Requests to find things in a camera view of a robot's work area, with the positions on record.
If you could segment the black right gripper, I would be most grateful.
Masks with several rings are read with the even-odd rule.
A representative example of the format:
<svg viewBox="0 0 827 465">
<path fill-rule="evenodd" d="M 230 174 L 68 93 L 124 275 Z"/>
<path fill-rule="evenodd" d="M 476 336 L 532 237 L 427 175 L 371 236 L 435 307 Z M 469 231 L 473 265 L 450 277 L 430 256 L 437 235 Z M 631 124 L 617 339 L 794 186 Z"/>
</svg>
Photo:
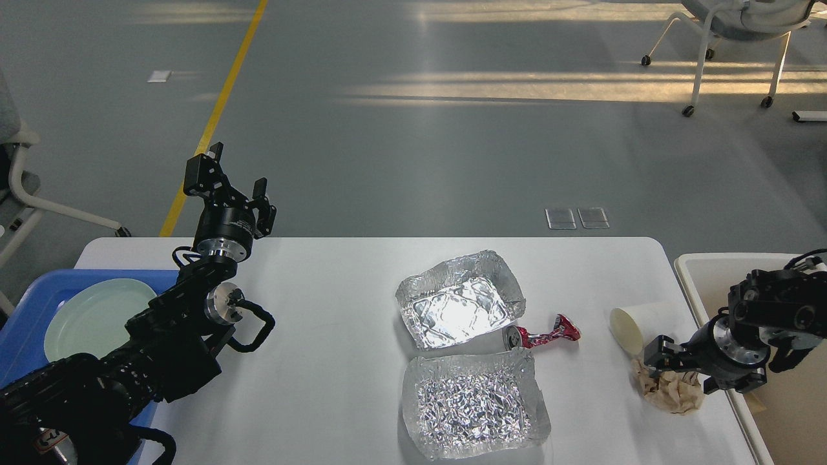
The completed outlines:
<svg viewBox="0 0 827 465">
<path fill-rule="evenodd" d="M 750 348 L 736 341 L 726 316 L 715 316 L 687 342 L 676 344 L 670 336 L 658 335 L 643 350 L 643 365 L 650 378 L 664 373 L 705 374 L 702 389 L 706 395 L 761 388 L 768 382 L 768 360 L 768 347 Z"/>
</svg>

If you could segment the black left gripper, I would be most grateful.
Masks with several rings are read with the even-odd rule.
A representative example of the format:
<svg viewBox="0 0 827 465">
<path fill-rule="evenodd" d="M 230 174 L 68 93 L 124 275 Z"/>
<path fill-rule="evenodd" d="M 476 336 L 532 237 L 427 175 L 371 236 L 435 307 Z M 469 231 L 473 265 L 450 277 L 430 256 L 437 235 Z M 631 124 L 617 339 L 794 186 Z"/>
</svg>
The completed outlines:
<svg viewBox="0 0 827 465">
<path fill-rule="evenodd" d="M 251 201 L 243 205 L 243 194 L 231 186 L 221 168 L 223 152 L 224 144 L 216 142 L 187 161 L 183 193 L 205 204 L 194 236 L 195 253 L 240 263 L 251 256 L 255 240 L 273 232 L 277 207 L 269 203 L 266 178 L 256 180 Z"/>
</svg>

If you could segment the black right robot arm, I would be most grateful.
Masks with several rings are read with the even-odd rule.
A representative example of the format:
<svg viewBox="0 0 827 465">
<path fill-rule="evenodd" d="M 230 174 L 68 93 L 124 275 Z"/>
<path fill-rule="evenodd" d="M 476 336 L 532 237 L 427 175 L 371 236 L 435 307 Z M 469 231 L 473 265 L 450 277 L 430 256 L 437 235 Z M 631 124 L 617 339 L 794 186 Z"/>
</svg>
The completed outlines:
<svg viewBox="0 0 827 465">
<path fill-rule="evenodd" d="M 824 249 L 789 260 L 782 269 L 750 271 L 729 290 L 727 306 L 676 344 L 659 335 L 643 352 L 649 376 L 668 371 L 706 375 L 703 391 L 748 393 L 767 382 L 766 371 L 797 367 L 825 339 Z"/>
</svg>

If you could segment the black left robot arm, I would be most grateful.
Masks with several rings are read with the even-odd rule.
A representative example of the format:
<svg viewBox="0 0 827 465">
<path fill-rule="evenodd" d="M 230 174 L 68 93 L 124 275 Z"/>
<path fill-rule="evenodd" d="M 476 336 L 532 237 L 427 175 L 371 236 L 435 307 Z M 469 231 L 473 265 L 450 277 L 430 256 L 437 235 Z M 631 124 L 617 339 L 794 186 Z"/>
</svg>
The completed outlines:
<svg viewBox="0 0 827 465">
<path fill-rule="evenodd" d="M 129 338 L 103 357 L 70 355 L 2 389 L 3 464 L 127 464 L 156 442 L 156 464 L 171 464 L 174 438 L 133 420 L 153 402 L 195 394 L 222 369 L 218 354 L 256 351 L 277 321 L 231 283 L 268 236 L 277 208 L 256 181 L 250 198 L 222 171 L 216 142 L 186 165 L 182 191 L 204 201 L 191 246 L 176 248 L 171 288 L 130 318 Z"/>
</svg>

